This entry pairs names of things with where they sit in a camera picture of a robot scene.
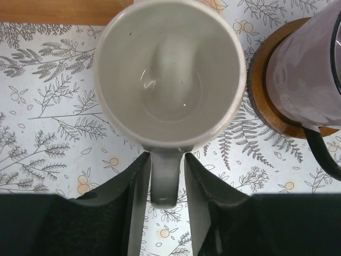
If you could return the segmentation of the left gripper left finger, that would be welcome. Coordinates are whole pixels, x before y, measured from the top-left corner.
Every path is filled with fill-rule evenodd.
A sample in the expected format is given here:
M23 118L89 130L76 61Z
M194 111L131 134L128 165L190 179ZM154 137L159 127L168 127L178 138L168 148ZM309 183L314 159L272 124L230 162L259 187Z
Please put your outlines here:
M78 198L1 195L1 255L139 255L150 175L141 154Z

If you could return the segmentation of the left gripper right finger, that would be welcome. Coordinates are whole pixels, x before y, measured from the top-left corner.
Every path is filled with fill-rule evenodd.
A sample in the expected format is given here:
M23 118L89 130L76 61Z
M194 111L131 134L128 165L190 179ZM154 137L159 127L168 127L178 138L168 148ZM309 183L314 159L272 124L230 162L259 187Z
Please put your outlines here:
M194 255L340 255L340 194L246 195L185 155Z

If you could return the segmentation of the light brown wooden coaster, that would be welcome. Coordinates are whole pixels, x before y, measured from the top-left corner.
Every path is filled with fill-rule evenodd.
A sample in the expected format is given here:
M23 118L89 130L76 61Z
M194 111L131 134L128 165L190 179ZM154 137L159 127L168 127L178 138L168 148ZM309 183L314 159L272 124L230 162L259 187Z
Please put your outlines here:
M269 60L276 48L295 33L301 26L309 21L309 18L301 18L291 21L273 32L257 49L248 70L247 87L251 104L259 116L273 130L295 138L304 139L304 131L301 123L289 119L278 111L272 103L266 90L266 71ZM327 89L334 90L333 97L340 96L340 78L337 77L337 59L335 53L340 52L337 46L337 36L340 30L340 12L335 21L325 18L330 23L330 38L322 45L327 48L324 51L322 61L316 61L311 67L311 74L318 75L319 79L326 79Z

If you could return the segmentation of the cream speckled mug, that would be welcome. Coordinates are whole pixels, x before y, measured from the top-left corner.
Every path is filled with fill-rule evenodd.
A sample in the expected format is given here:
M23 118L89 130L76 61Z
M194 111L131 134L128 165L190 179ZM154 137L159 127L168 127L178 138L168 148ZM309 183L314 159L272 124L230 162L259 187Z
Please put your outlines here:
M108 120L151 155L151 202L177 202L183 154L220 135L246 87L234 30L199 1L141 1L95 49L94 89Z

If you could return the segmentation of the purple glass mug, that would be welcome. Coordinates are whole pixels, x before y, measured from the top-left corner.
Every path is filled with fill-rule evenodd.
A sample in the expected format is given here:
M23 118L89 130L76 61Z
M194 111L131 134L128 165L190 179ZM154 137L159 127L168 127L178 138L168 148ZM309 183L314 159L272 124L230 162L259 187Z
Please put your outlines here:
M301 124L317 163L340 180L340 166L320 131L340 128L340 1L331 2L276 47L265 84L276 109Z

